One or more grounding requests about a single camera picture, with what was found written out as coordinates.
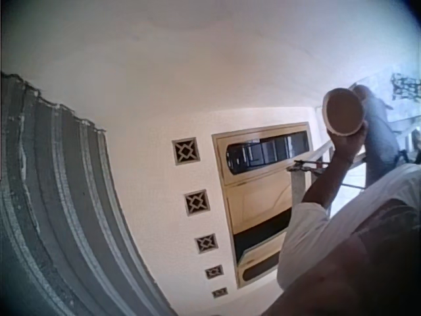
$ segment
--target white ceiling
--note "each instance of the white ceiling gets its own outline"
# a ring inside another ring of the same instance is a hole
[[[4,17],[3,71],[100,122],[319,106],[333,87],[419,58],[399,1],[21,2]]]

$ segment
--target decorative vent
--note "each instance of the decorative vent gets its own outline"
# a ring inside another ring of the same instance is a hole
[[[220,275],[224,275],[224,270],[222,269],[222,265],[217,265],[216,267],[206,269],[206,277],[210,280],[212,278],[219,277]]]
[[[209,211],[209,201],[206,190],[192,192],[184,195],[188,215]]]
[[[220,288],[219,290],[212,292],[213,298],[220,298],[221,296],[225,296],[227,294],[228,294],[227,288]]]
[[[200,161],[199,150],[197,149],[196,137],[184,140],[173,140],[174,158],[176,165],[195,163]]]
[[[204,253],[213,249],[218,249],[218,244],[216,243],[215,234],[196,238],[195,240],[196,240],[197,247],[199,248],[199,253]]]

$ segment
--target man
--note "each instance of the man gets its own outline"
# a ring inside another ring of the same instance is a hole
[[[401,232],[402,234],[397,234],[397,239],[402,239],[402,242],[407,241],[406,247],[411,246],[410,249],[405,248],[407,253],[400,258],[403,263],[410,257],[409,253],[415,251],[419,255],[419,247],[413,247],[416,242],[410,241],[416,236],[416,232],[419,232],[420,227],[421,167],[407,164],[394,169],[398,163],[399,147],[382,113],[384,104],[375,98],[367,87],[357,86],[354,92],[366,110],[366,122],[352,136],[330,134],[335,146],[332,162],[306,192],[302,203],[293,208],[278,265],[278,283],[285,290],[285,294],[292,291],[302,296],[306,288],[306,291],[313,289],[315,293],[333,296],[335,286],[327,286],[329,289],[327,291],[316,290],[318,286],[315,284],[312,286],[311,278],[322,277],[331,278],[332,284],[342,288],[342,292],[337,291],[338,295],[342,293],[344,298],[348,297],[348,300],[355,296],[359,297],[360,293],[355,292],[355,287],[350,290],[349,285],[344,284],[345,279],[341,279],[339,277],[341,273],[338,272],[343,269],[337,267],[346,266],[347,262],[354,260],[355,266],[351,268],[354,277],[359,273],[357,267],[360,267],[362,271],[373,269],[375,271],[373,266],[364,268],[364,265],[372,264],[366,262],[370,256],[375,257],[374,253],[380,248],[391,247],[392,244],[399,248],[396,242],[385,246],[385,243],[391,242],[388,236],[392,232]],[[326,210],[334,200],[355,155],[363,144],[366,146],[366,185],[369,187],[350,201],[336,216],[329,219]],[[410,220],[405,222],[403,214],[407,214]],[[381,232],[378,232],[380,226],[383,228]],[[371,236],[365,240],[365,243],[357,237],[363,227],[373,229],[372,234],[365,235]],[[391,253],[399,252],[399,249],[393,247],[391,249],[393,249]],[[398,261],[395,264],[396,267],[405,266],[399,262],[398,255],[394,258]],[[322,262],[332,267],[331,274],[326,274]],[[370,273],[363,273],[363,275],[370,277]],[[361,286],[361,284],[357,288],[370,292],[367,286]]]

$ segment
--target person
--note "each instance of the person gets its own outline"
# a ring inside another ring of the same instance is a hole
[[[362,227],[382,226],[379,219],[389,223],[389,229],[393,232],[410,230],[412,237],[414,232],[419,232],[421,167],[413,164],[399,165],[399,146],[393,132],[388,128],[387,118],[383,113],[384,103],[375,98],[367,87],[356,86],[353,91],[366,110],[365,122],[360,130],[351,136],[329,133],[335,147],[332,161],[308,189],[302,202],[293,207],[278,263],[278,283],[285,292],[289,291],[289,287],[297,279],[304,277],[312,269],[316,270],[310,274],[313,277],[323,271],[324,266],[320,264],[323,260],[329,261],[329,258],[332,258],[329,256],[338,257],[339,253],[343,256],[343,259],[339,260],[343,262],[338,261],[336,266],[347,265],[345,258],[353,262],[353,255],[356,257],[365,255],[366,259],[362,257],[360,260],[361,262],[367,260],[369,245],[358,241],[359,238],[355,236]],[[349,167],[353,164],[353,159],[363,144],[366,148],[366,189],[343,207],[336,216],[329,219],[326,210],[334,200]],[[408,216],[411,221],[402,224],[403,214],[410,214]],[[382,241],[383,238],[386,242],[387,236],[387,229],[383,229],[382,234],[377,234],[375,240]],[[377,251],[375,246],[371,247],[373,252]],[[408,250],[409,253],[411,251],[418,251],[419,254],[419,247],[417,250],[415,248]],[[358,269],[354,268],[353,272],[358,274]],[[308,279],[307,276],[307,281],[299,282],[301,288],[302,284],[306,284],[309,288],[311,282],[309,283]]]

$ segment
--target window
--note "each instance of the window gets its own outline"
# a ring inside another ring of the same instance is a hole
[[[306,132],[272,136],[230,144],[226,161],[232,174],[263,168],[309,151]]]

